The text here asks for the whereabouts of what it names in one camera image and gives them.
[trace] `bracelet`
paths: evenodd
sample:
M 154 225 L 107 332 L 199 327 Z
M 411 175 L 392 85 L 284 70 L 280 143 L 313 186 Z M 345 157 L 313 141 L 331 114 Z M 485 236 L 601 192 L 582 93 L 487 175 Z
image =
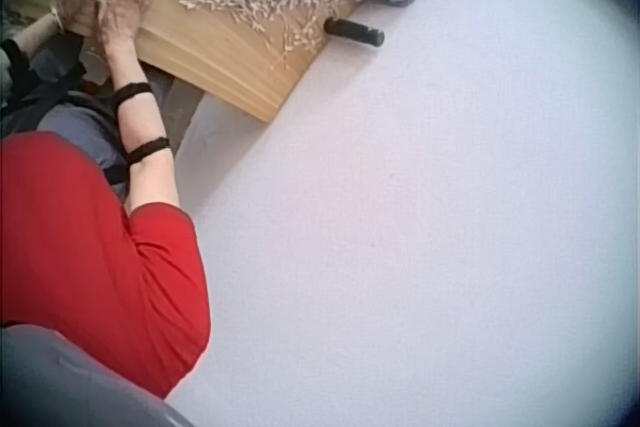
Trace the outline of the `bracelet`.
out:
M 127 100 L 129 100 L 132 97 L 135 97 L 138 94 L 146 94 L 146 93 L 153 94 L 153 91 L 151 90 L 151 85 L 149 85 L 148 82 L 138 82 L 138 83 L 127 84 L 113 94 L 113 96 L 111 97 L 111 106 L 113 107 L 113 110 L 117 114 L 118 109 L 120 108 L 120 105 L 122 105 L 123 102 L 126 102 Z
M 56 20 L 60 33 L 64 33 L 64 25 L 62 24 L 62 20 L 60 20 L 60 12 L 58 12 L 58 8 L 55 5 L 51 6 L 51 15 L 53 15 L 53 18 Z
M 127 164 L 132 166 L 133 164 L 137 164 L 145 157 L 149 157 L 151 154 L 155 154 L 160 150 L 164 150 L 166 148 L 171 147 L 169 144 L 169 139 L 166 137 L 159 137 L 156 140 L 152 140 L 147 142 L 146 144 L 142 144 L 137 149 L 134 149 L 127 155 Z

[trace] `person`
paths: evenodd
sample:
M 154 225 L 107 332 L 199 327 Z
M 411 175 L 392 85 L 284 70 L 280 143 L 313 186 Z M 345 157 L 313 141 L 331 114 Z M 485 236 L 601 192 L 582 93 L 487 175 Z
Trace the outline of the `person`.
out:
M 29 68 L 84 2 L 58 0 L 2 44 L 2 111 L 12 112 L 3 114 L 0 144 L 0 320 L 5 332 L 54 331 L 163 399 L 193 369 L 211 327 L 196 232 L 180 208 L 173 155 L 136 55 L 151 0 L 98 4 L 111 112 L 74 91 L 82 69 L 54 81 Z M 109 116 L 116 142 L 105 137 Z M 25 129 L 24 118 L 35 128 Z M 104 172 L 118 157 L 127 161 L 126 204 Z

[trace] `red shirt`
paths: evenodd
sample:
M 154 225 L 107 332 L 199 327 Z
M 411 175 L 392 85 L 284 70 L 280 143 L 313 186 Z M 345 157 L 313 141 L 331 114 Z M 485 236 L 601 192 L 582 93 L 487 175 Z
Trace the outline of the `red shirt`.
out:
M 189 217 L 168 204 L 127 216 L 102 171 L 52 133 L 0 146 L 2 322 L 58 331 L 164 398 L 210 332 Z

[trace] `white floor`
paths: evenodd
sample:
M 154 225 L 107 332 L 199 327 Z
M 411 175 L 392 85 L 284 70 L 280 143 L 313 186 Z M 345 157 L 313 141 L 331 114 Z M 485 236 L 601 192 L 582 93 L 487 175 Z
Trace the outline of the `white floor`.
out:
M 611 425 L 637 372 L 640 41 L 609 0 L 368 7 L 276 121 L 178 156 L 207 426 Z

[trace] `black handle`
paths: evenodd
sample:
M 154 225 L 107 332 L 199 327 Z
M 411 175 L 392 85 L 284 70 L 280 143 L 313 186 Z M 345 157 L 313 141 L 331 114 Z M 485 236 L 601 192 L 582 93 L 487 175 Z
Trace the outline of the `black handle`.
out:
M 324 31 L 329 35 L 344 37 L 374 47 L 380 47 L 384 43 L 383 31 L 371 29 L 366 25 L 356 24 L 349 20 L 328 18 L 324 22 Z

